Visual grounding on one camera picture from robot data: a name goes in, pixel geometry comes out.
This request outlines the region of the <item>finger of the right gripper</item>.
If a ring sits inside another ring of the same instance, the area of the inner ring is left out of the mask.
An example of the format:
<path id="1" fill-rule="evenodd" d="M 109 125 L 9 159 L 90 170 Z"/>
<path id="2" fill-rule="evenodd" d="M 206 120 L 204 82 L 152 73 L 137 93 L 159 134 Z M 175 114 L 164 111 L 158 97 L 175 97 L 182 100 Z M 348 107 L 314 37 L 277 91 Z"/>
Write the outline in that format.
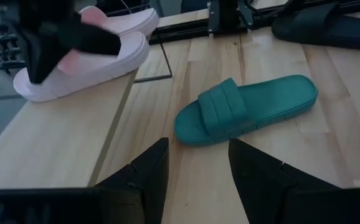
<path id="1" fill-rule="evenodd" d="M 44 29 L 32 31 L 17 26 L 17 38 L 29 81 L 32 84 L 43 83 L 58 62 L 59 42 L 56 35 Z"/>
<path id="2" fill-rule="evenodd" d="M 121 40 L 107 29 L 81 21 L 80 14 L 73 14 L 58 22 L 42 23 L 42 33 L 55 39 L 65 49 L 100 55 L 118 55 Z"/>

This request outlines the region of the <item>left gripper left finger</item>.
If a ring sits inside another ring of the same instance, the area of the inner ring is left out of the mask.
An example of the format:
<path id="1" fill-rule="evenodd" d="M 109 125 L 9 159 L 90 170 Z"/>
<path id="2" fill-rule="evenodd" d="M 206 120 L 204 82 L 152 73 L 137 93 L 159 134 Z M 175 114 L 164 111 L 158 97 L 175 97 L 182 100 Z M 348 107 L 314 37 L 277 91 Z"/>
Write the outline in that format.
<path id="1" fill-rule="evenodd" d="M 105 224 L 161 224 L 169 179 L 169 139 L 161 138 L 95 186 L 107 189 Z"/>

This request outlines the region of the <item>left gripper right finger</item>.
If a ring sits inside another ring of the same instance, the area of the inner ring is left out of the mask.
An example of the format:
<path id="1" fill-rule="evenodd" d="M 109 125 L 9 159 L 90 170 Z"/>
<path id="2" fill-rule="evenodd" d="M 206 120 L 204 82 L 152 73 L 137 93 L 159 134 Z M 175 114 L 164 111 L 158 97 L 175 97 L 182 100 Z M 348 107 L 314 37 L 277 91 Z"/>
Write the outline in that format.
<path id="1" fill-rule="evenodd" d="M 285 224 L 285 202 L 294 190 L 338 188 L 239 139 L 229 141 L 229 162 L 250 224 Z"/>

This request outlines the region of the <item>pink rubber slide sandal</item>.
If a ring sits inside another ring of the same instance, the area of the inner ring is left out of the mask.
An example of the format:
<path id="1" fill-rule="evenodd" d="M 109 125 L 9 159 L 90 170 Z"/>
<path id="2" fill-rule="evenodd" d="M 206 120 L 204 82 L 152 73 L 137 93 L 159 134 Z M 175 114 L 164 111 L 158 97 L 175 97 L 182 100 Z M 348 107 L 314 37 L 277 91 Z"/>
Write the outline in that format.
<path id="1" fill-rule="evenodd" d="M 71 50 L 40 84 L 32 84 L 25 68 L 17 72 L 13 87 L 29 101 L 45 102 L 122 77 L 138 69 L 149 54 L 149 43 L 140 32 L 120 37 L 119 55 L 86 54 Z"/>
<path id="2" fill-rule="evenodd" d="M 108 29 L 118 35 L 140 32 L 149 37 L 159 24 L 158 13 L 153 8 L 123 16 L 108 17 L 96 6 L 87 6 L 79 13 L 82 22 Z"/>

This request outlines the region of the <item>teal rubber slide sandal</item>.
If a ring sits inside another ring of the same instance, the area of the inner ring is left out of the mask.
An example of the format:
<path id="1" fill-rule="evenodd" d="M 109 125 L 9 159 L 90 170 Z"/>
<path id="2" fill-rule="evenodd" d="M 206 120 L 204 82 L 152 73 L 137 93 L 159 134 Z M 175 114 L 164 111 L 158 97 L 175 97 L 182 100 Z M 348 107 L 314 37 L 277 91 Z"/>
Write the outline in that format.
<path id="1" fill-rule="evenodd" d="M 310 110 L 317 97 L 317 87 L 303 75 L 244 86 L 228 78 L 178 113 L 174 133 L 186 145 L 216 144 L 294 118 Z"/>

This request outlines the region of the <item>dark rubber slide sandal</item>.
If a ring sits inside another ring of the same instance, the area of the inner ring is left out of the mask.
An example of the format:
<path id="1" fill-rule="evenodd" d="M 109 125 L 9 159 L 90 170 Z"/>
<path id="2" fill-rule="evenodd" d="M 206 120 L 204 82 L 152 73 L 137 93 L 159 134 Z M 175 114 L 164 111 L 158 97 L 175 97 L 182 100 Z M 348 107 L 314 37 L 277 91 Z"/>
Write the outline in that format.
<path id="1" fill-rule="evenodd" d="M 328 3 L 274 20 L 273 35 L 288 42 L 360 49 L 360 18 L 335 14 L 338 4 Z"/>

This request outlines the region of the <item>dark metal floor equipment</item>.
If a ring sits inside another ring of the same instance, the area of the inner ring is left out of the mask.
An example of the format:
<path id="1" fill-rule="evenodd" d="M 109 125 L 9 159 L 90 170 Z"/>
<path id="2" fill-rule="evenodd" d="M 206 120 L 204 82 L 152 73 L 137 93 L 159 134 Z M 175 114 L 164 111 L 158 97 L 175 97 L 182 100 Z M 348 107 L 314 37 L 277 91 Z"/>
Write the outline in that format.
<path id="1" fill-rule="evenodd" d="M 6 11 L 6 7 L 0 7 L 0 70 L 10 74 L 11 70 L 24 68 L 26 65 L 16 34 L 2 20 Z"/>

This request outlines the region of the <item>black aluminium rig frame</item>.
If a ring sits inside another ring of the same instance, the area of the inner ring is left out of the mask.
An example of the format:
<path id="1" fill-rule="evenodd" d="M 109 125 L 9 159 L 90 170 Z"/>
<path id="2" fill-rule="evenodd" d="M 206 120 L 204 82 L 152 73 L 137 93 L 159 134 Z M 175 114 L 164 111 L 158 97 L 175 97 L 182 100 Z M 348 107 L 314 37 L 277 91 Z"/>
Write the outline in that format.
<path id="1" fill-rule="evenodd" d="M 256 9 L 244 0 L 231 0 L 238 9 L 223 6 L 224 0 L 212 0 L 208 18 L 167 25 L 157 28 L 151 37 L 151 45 L 204 36 L 238 34 L 271 26 L 284 15 L 296 14 L 304 9 L 334 3 L 336 12 L 349 14 L 360 12 L 360 0 L 288 0 L 285 4 Z"/>

